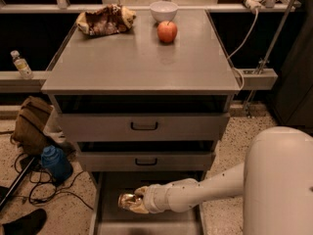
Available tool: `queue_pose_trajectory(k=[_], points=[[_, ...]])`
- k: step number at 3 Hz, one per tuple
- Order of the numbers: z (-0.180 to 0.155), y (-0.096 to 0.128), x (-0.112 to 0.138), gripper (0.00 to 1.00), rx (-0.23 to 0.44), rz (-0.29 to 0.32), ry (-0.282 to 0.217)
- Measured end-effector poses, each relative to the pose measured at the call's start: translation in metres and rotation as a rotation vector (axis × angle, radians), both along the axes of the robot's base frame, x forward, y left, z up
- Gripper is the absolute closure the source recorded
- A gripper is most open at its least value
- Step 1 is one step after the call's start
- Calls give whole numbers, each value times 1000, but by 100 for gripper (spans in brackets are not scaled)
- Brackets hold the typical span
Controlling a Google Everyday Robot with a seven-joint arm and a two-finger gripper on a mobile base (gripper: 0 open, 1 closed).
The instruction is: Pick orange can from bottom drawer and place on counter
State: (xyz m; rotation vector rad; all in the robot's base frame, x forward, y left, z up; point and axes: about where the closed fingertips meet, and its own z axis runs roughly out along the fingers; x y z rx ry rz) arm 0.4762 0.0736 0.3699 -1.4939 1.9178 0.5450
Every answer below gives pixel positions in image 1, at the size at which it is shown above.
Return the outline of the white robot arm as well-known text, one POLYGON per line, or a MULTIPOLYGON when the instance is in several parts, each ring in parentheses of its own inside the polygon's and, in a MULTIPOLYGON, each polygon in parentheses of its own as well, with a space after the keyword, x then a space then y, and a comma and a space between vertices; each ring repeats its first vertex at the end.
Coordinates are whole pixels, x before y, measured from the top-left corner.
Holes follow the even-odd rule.
POLYGON ((313 137, 289 127, 257 134, 245 161, 209 179, 135 191, 138 213, 185 212, 212 200, 244 199, 244 235, 313 235, 313 137))

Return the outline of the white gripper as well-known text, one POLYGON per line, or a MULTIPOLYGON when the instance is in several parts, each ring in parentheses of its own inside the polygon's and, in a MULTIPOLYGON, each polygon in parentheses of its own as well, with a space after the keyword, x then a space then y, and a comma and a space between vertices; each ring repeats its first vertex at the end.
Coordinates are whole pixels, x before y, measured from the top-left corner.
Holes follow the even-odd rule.
POLYGON ((148 214, 161 213, 170 210, 168 204, 167 191, 168 185, 153 184, 150 186, 142 186, 135 190, 136 195, 144 195, 143 205, 133 206, 130 208, 132 212, 148 214))

